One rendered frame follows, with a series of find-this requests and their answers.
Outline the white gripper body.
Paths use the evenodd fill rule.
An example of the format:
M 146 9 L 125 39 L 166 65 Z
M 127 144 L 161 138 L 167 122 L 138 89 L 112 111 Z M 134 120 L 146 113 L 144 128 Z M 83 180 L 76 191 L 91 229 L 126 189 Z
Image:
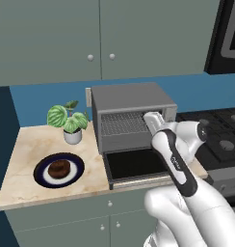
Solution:
M 165 125 L 163 116 L 159 112 L 145 113 L 144 121 L 152 135 L 155 135 Z

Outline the green plant in white pot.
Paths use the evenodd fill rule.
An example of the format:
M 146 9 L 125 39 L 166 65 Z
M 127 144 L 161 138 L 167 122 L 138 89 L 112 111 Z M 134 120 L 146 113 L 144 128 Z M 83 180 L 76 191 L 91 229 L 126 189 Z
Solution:
M 71 100 L 65 105 L 52 106 L 46 116 L 50 126 L 62 128 L 65 141 L 70 145 L 77 145 L 82 140 L 82 130 L 88 127 L 88 113 L 75 112 L 78 100 Z

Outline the black gas hob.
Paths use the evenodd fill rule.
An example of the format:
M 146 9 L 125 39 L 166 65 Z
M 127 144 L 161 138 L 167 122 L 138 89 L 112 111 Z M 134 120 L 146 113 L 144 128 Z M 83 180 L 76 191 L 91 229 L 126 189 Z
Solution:
M 235 108 L 178 113 L 178 121 L 198 121 L 205 125 L 207 141 L 196 159 L 224 196 L 235 195 Z

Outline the toaster oven door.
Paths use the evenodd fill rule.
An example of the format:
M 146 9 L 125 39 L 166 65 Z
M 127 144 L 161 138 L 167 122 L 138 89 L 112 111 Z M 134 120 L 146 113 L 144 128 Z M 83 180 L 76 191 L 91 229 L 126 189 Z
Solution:
M 152 149 L 104 152 L 102 157 L 111 190 L 170 179 L 162 159 Z

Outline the grey-green wall cupboard door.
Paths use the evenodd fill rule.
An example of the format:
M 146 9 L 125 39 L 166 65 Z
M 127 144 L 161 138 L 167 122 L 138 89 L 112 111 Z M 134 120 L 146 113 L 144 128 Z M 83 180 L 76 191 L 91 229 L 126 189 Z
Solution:
M 100 77 L 98 0 L 0 0 L 0 86 Z
M 220 0 L 99 0 L 102 77 L 203 72 L 219 4 Z

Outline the grey-green base cupboard door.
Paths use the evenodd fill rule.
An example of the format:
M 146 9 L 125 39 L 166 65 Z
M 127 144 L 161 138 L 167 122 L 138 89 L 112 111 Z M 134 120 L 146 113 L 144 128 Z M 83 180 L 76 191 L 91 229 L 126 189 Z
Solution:
M 110 247 L 108 216 L 20 231 L 14 235 L 19 247 Z
M 124 212 L 110 216 L 111 247 L 144 247 L 145 240 L 152 234 L 157 220 L 145 210 Z

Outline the black microwave oven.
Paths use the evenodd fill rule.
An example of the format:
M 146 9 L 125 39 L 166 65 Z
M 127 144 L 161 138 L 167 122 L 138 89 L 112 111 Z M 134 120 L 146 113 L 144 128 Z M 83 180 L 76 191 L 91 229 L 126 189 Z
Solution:
M 235 73 L 235 0 L 221 0 L 204 71 Z

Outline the grey toaster oven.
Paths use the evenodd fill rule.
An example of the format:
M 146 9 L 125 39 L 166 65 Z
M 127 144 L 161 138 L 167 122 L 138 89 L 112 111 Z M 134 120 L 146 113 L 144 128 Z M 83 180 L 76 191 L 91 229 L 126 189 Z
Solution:
M 92 123 L 98 150 L 125 151 L 149 148 L 151 133 L 104 136 L 101 117 L 122 112 L 159 112 L 166 122 L 174 122 L 177 105 L 157 83 L 131 83 L 94 86 L 91 88 Z

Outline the brown bagel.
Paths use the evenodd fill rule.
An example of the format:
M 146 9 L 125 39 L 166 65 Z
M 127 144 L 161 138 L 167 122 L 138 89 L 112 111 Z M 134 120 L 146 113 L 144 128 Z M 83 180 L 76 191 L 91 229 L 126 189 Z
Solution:
M 57 160 L 51 163 L 48 174 L 52 178 L 65 178 L 70 172 L 70 163 L 67 160 Z

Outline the dark blue white plate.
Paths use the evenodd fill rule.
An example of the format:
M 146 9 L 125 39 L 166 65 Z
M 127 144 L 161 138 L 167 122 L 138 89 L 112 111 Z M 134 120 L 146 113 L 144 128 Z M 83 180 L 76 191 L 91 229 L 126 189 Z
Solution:
M 66 160 L 70 164 L 69 173 L 64 178 L 52 178 L 49 167 L 55 161 Z M 85 171 L 85 164 L 81 157 L 70 152 L 58 152 L 43 158 L 36 166 L 33 176 L 37 184 L 46 188 L 62 188 L 77 181 Z

